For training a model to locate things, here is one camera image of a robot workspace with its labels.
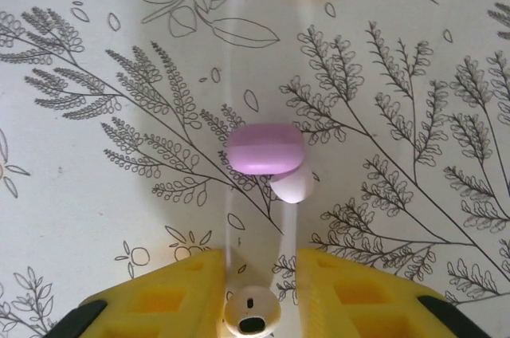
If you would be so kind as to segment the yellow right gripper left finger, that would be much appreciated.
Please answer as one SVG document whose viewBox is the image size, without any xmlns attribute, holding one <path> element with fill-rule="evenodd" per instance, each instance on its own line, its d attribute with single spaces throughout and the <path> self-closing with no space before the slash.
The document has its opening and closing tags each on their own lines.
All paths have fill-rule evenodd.
<svg viewBox="0 0 510 338">
<path fill-rule="evenodd" d="M 49 337 L 217 337 L 226 291 L 223 250 L 206 250 L 83 300 Z"/>
</svg>

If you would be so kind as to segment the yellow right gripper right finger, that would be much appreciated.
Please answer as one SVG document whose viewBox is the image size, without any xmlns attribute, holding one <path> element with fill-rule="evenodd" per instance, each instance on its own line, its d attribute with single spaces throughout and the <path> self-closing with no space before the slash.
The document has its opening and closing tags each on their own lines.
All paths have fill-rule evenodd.
<svg viewBox="0 0 510 338">
<path fill-rule="evenodd" d="M 482 337 L 429 287 L 314 249 L 296 253 L 304 337 Z"/>
</svg>

